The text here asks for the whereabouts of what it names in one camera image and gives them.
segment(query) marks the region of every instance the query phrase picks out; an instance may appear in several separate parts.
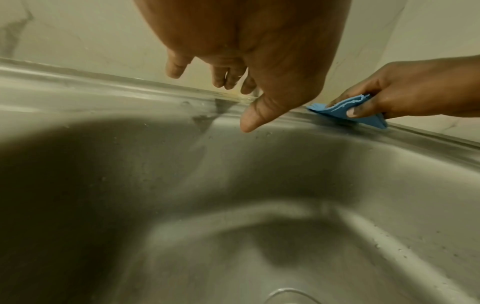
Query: hand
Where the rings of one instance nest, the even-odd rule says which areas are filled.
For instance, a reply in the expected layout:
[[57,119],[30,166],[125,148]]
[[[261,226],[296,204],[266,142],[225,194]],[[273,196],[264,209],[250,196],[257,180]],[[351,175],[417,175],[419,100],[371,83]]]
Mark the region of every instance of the hand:
[[211,64],[216,87],[264,92],[240,120],[250,132],[314,99],[332,64],[350,0],[135,0],[169,49],[178,78],[194,57]]
[[480,56],[395,62],[346,90],[334,104],[360,94],[374,94],[351,108],[352,118],[378,113],[388,118],[445,114],[480,117]]

